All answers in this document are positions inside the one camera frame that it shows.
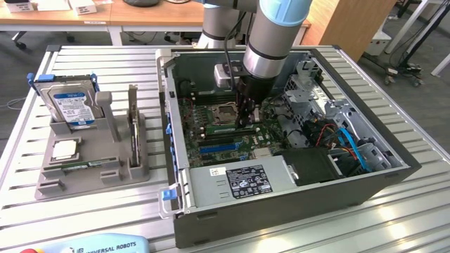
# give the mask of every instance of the hard drive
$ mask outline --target hard drive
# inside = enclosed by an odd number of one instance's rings
[[[95,126],[95,119],[103,117],[95,103],[95,75],[41,75],[33,85],[55,122],[67,122],[72,130]]]

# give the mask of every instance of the label sticker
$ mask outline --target label sticker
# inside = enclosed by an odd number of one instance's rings
[[[55,94],[53,98],[68,124],[87,125],[93,123],[92,110],[84,104],[87,97],[83,92]]]
[[[227,170],[225,167],[211,168],[209,169],[211,177],[224,175],[225,170]]]
[[[107,23],[104,21],[84,21],[84,24],[89,24],[89,25],[105,25]]]
[[[235,199],[272,192],[262,165],[227,170],[227,178]]]

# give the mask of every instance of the aluminum extrusion table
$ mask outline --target aluminum extrusion table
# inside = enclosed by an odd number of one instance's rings
[[[201,246],[175,248],[172,221],[160,219],[156,203],[156,191],[167,186],[167,172],[155,47],[63,46],[59,52],[45,53],[37,73],[75,75],[93,71],[100,89],[112,91],[115,114],[125,113],[128,84],[139,86],[151,179],[84,196],[36,201],[49,115],[40,98],[29,92],[0,159],[0,251],[17,252],[103,232],[141,235],[149,240],[151,251],[165,253],[448,251],[448,155],[343,51],[330,46],[316,48],[422,163],[422,169],[402,183],[383,189],[360,206]],[[342,96],[336,88],[330,92]]]

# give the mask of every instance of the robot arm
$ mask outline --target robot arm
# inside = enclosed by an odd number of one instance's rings
[[[215,4],[221,11],[233,11],[229,7],[239,6],[250,11],[256,7],[256,17],[251,30],[251,37],[244,54],[242,70],[246,75],[239,75],[240,79],[235,84],[236,106],[239,110],[236,126],[244,127],[252,123],[252,114],[258,114],[258,108],[270,94],[275,79],[282,71],[288,51],[292,46],[295,36],[302,23],[308,15],[312,0],[204,0],[205,4]],[[221,17],[208,16],[205,19],[204,31],[215,36],[215,29],[211,28],[211,20],[216,24],[228,22]],[[223,29],[216,29],[223,37]]]

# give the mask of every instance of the desk leg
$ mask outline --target desk leg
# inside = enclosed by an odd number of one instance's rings
[[[304,32],[307,31],[307,28],[304,26],[300,27],[300,30],[298,31],[292,46],[299,46],[304,37]]]
[[[427,7],[430,0],[423,0],[422,3],[419,4],[419,6],[416,7],[411,17],[408,18],[408,20],[406,21],[406,24],[403,25],[399,33],[396,34],[395,38],[392,39],[391,43],[388,44],[387,48],[384,49],[384,52],[387,54],[390,54],[396,46],[396,44],[399,43],[400,39],[403,38],[407,30],[410,29],[410,27],[414,24],[414,21],[416,20],[418,16],[420,15],[424,7]]]
[[[443,61],[438,64],[438,66],[435,67],[435,69],[431,72],[431,75],[434,76],[439,76],[440,71],[443,70],[443,68],[448,65],[450,63],[450,54],[447,55],[447,57],[443,59]]]
[[[113,46],[121,46],[121,26],[108,26],[108,32],[111,36],[111,42]]]

